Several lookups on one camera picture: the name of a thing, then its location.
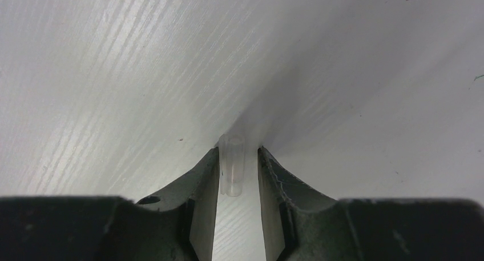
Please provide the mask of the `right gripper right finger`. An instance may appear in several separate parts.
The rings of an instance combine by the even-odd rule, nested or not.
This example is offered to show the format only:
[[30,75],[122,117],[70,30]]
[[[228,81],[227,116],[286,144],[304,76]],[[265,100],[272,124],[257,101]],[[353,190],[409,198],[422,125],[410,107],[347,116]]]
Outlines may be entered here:
[[458,198],[336,200],[259,148],[268,260],[482,260],[483,207]]

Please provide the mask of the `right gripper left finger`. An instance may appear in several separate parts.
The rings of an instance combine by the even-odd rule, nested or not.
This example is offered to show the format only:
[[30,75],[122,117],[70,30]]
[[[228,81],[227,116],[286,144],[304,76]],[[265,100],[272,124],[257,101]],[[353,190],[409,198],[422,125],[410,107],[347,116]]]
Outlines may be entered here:
[[219,151],[138,202],[119,196],[1,198],[2,260],[211,260]]

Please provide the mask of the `clear pen cap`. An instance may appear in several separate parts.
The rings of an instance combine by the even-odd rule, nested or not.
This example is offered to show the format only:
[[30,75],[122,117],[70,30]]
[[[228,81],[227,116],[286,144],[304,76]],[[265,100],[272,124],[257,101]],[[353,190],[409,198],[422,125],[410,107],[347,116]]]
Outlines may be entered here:
[[245,139],[237,134],[219,138],[220,193],[237,197],[243,192]]

